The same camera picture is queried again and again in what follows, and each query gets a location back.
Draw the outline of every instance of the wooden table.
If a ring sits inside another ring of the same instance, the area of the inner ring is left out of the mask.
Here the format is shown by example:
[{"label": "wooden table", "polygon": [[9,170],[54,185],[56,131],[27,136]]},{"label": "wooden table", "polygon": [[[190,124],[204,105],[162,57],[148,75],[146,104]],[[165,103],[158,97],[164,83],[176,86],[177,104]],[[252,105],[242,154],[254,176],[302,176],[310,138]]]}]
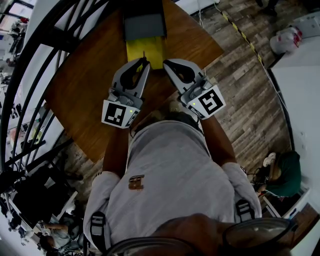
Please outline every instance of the wooden table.
[{"label": "wooden table", "polygon": [[[163,0],[163,9],[168,59],[185,59],[203,69],[223,53],[175,3]],[[94,163],[104,156],[115,129],[101,123],[101,116],[113,76],[127,62],[122,20],[121,11],[115,11],[83,40],[56,73],[45,98],[67,134]],[[152,71],[143,92],[145,102],[134,124],[175,91],[164,70]]]}]

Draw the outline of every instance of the printed logo on shirt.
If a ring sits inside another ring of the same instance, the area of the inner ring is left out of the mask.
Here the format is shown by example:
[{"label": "printed logo on shirt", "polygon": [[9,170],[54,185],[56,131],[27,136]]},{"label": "printed logo on shirt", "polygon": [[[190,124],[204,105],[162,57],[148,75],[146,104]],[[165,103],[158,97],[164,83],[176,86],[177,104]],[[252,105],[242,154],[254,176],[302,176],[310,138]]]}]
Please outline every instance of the printed logo on shirt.
[{"label": "printed logo on shirt", "polygon": [[144,177],[145,177],[144,175],[132,176],[129,179],[129,189],[130,190],[143,190],[144,185],[142,185],[142,179]]}]

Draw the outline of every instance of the gray t-shirt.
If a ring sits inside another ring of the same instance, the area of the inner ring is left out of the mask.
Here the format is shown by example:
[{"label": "gray t-shirt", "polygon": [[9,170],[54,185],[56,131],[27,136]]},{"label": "gray t-shirt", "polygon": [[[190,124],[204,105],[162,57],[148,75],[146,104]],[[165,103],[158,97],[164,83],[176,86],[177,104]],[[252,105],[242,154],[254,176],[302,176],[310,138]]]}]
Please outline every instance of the gray t-shirt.
[{"label": "gray t-shirt", "polygon": [[182,122],[161,121],[134,137],[122,179],[108,171],[97,174],[83,230],[92,242],[91,216],[104,213],[108,248],[125,239],[150,236],[164,222],[196,213],[235,222],[235,196],[246,199],[255,217],[261,217],[258,197],[240,165],[220,167],[199,131]]},{"label": "gray t-shirt", "polygon": [[54,240],[54,248],[56,249],[60,249],[61,247],[64,247],[67,243],[71,241],[71,238],[68,232],[62,229],[52,229],[50,233]]}]

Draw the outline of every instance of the yellow sponge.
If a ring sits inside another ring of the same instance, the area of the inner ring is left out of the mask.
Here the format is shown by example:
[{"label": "yellow sponge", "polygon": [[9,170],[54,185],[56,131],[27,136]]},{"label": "yellow sponge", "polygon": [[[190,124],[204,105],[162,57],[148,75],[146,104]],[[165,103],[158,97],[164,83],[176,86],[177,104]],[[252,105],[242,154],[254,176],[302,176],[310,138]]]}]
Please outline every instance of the yellow sponge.
[{"label": "yellow sponge", "polygon": [[128,62],[145,56],[152,69],[162,69],[163,62],[166,60],[166,38],[164,36],[155,36],[127,40],[126,53]]}]

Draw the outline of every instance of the person in green shirt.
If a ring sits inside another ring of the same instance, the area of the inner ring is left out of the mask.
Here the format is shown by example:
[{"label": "person in green shirt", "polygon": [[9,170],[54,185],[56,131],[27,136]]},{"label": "person in green shirt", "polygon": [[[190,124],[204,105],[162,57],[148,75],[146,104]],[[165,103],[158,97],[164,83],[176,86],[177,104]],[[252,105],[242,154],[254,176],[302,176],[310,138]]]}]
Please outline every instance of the person in green shirt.
[{"label": "person in green shirt", "polygon": [[295,151],[281,154],[271,153],[264,161],[263,166],[270,166],[268,184],[258,189],[258,194],[268,191],[277,197],[292,197],[301,186],[300,155]]}]

